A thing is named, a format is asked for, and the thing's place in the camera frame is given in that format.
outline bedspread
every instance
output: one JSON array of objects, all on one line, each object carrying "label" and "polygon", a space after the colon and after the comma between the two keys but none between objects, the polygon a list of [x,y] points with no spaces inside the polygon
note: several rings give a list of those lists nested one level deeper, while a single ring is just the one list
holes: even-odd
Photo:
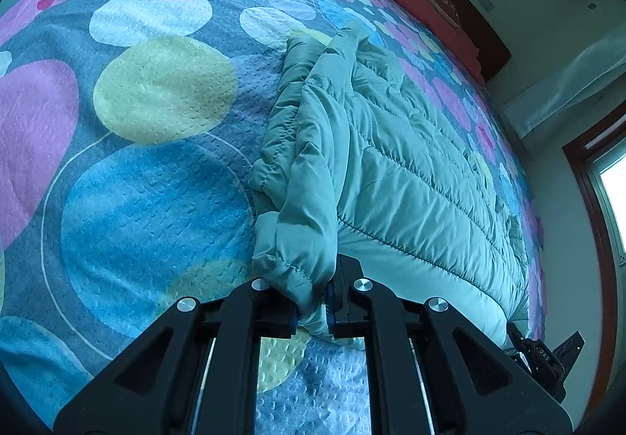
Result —
[{"label": "bedspread", "polygon": [[[540,226],[479,89],[391,0],[20,0],[0,17],[0,359],[52,425],[178,297],[252,276],[252,164],[287,39],[359,20],[522,223],[543,330]],[[367,433],[364,354],[263,340],[261,434]]]}]

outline pillow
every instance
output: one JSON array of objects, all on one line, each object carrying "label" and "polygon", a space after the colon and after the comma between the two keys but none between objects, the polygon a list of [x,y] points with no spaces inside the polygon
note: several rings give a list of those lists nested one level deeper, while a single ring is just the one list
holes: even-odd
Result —
[{"label": "pillow", "polygon": [[453,27],[461,27],[461,20],[456,7],[450,0],[427,0],[445,18],[446,22]]},{"label": "pillow", "polygon": [[478,49],[461,27],[453,27],[427,0],[394,0],[419,22],[430,29],[461,62],[478,84],[484,86]]}]

